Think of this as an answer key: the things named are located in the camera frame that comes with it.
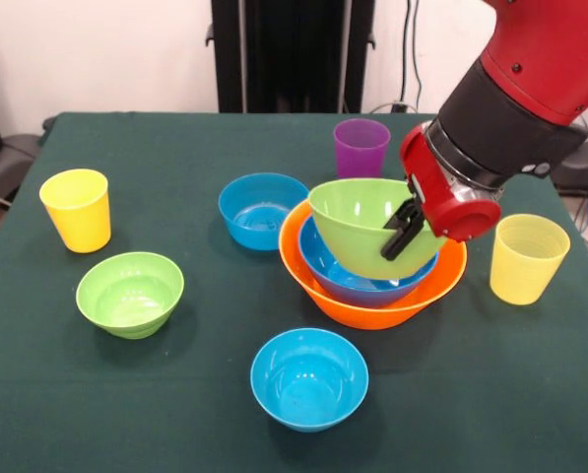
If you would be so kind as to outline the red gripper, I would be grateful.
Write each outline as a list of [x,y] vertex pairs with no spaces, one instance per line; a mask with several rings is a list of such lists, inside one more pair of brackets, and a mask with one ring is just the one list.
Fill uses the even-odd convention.
[[[427,127],[418,125],[404,139],[400,157],[415,198],[406,199],[384,225],[394,234],[380,254],[395,260],[424,227],[438,237],[466,241],[480,237],[501,217],[501,191],[487,188],[452,169],[426,137]],[[418,204],[424,214],[418,216]]]

